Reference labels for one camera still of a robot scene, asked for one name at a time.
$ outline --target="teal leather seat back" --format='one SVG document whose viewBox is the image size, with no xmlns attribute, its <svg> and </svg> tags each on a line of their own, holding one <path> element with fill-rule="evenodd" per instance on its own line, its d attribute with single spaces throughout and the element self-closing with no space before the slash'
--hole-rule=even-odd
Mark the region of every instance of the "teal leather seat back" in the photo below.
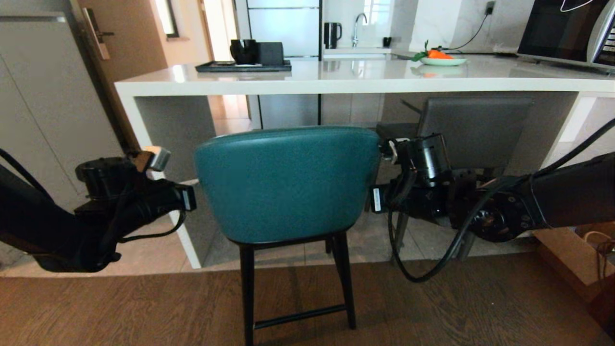
<svg viewBox="0 0 615 346">
<path fill-rule="evenodd" d="M 378 169 L 378 136 L 356 127 L 253 131 L 205 142 L 194 161 L 227 238 L 286 241 L 356 222 Z"/>
</svg>

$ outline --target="microwave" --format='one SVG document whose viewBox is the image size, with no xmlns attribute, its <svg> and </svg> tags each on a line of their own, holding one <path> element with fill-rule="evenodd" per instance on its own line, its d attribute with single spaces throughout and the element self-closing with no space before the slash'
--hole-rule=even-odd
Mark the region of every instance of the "microwave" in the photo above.
<svg viewBox="0 0 615 346">
<path fill-rule="evenodd" d="M 615 70 L 615 0 L 535 0 L 518 55 Z"/>
</svg>

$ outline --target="chair backrest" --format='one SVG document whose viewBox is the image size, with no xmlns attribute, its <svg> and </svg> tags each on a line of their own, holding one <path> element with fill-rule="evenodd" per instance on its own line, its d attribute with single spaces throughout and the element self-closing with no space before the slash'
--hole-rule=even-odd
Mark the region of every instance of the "chair backrest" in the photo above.
<svg viewBox="0 0 615 346">
<path fill-rule="evenodd" d="M 378 169 L 378 136 L 356 127 L 301 127 L 217 137 L 194 155 L 222 232 L 270 243 L 345 230 Z"/>
<path fill-rule="evenodd" d="M 443 134 L 453 168 L 503 168 L 532 103 L 531 97 L 432 97 L 418 135 Z"/>
</svg>

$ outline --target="black box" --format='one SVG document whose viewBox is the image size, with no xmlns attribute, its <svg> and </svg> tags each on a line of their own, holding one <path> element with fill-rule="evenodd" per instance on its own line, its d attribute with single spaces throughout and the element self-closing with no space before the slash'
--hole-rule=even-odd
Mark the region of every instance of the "black box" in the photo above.
<svg viewBox="0 0 615 346">
<path fill-rule="evenodd" d="M 284 65 L 284 48 L 281 42 L 258 42 L 258 55 L 256 63 L 263 66 Z"/>
</svg>

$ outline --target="carrot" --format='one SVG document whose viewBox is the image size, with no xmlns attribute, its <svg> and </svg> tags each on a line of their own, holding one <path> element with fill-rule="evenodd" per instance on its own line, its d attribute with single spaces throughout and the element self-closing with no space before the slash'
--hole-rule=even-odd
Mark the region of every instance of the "carrot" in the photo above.
<svg viewBox="0 0 615 346">
<path fill-rule="evenodd" d="M 440 52 L 437 49 L 431 49 L 429 52 L 427 52 L 427 57 L 431 59 L 452 59 L 453 58 L 452 56 L 446 53 Z"/>
</svg>

